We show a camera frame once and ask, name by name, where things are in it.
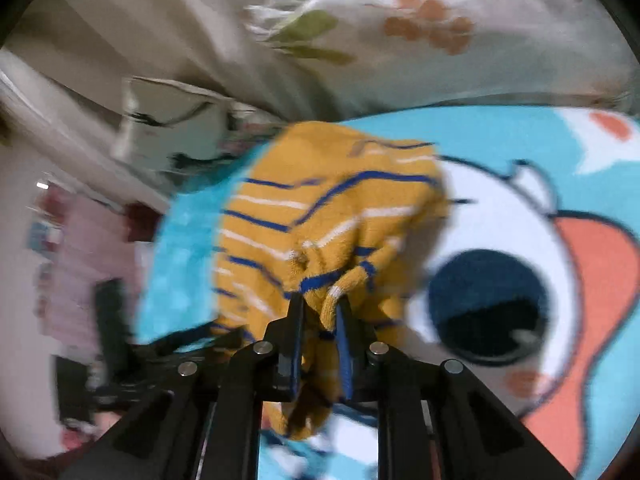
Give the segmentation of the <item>dark red plush toy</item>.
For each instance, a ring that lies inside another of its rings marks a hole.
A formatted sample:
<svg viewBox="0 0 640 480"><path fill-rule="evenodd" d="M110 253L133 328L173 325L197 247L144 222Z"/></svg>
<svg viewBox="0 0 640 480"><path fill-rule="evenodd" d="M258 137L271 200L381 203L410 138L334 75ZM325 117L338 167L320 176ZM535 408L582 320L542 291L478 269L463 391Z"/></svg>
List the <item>dark red plush toy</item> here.
<svg viewBox="0 0 640 480"><path fill-rule="evenodd" d="M135 202L125 207L127 240L133 242L152 242L163 215L144 203Z"/></svg>

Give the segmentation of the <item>turquoise cartoon star blanket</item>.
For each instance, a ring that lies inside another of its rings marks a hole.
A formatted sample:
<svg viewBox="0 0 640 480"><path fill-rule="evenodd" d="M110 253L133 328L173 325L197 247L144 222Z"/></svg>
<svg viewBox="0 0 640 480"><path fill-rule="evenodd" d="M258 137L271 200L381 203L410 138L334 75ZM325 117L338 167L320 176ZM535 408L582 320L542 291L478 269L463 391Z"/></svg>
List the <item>turquoise cartoon star blanket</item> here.
<svg viewBox="0 0 640 480"><path fill-rule="evenodd" d="M601 477L639 416L637 122L588 108L454 106L343 127L430 142L442 172L448 211L406 241L406 336L393 347L462 362L571 474ZM140 344L215 323L221 213L274 140L180 188L155 240ZM307 439L270 427L259 474L362 479L378 462L374 428L344 395Z"/></svg>

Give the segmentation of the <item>cream crane print pillow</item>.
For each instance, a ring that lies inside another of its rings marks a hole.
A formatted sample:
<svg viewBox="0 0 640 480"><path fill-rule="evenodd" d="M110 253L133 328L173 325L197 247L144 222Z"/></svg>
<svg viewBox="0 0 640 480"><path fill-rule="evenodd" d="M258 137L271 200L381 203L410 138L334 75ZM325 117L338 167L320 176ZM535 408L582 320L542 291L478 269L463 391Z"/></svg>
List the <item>cream crane print pillow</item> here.
<svg viewBox="0 0 640 480"><path fill-rule="evenodd" d="M265 110L179 81L131 77L122 97L111 154L168 191L232 164L286 126Z"/></svg>

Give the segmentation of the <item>white floral leaf pillow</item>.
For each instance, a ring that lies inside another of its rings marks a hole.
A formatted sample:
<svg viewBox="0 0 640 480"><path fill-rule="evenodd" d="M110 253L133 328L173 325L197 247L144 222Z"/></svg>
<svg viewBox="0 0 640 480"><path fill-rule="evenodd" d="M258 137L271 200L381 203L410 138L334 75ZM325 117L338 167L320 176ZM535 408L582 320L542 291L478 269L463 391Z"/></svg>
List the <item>white floral leaf pillow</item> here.
<svg viewBox="0 0 640 480"><path fill-rule="evenodd" d="M264 0L248 15L345 118L462 103L630 110L639 88L599 0Z"/></svg>

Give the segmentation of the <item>orange striped knit sweater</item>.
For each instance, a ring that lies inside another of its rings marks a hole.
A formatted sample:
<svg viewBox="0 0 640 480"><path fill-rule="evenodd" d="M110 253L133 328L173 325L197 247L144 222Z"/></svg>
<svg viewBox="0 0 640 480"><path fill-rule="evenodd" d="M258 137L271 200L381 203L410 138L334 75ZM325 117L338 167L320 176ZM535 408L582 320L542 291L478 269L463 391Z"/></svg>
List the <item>orange striped knit sweater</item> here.
<svg viewBox="0 0 640 480"><path fill-rule="evenodd" d="M274 431L307 439L344 396L335 336L341 299L379 340L402 343L412 284L406 241L447 211L436 151L426 141L301 122L247 170L221 213L215 327L240 328L256 341L286 315L293 295L305 299L302 388L290 402L266 405Z"/></svg>

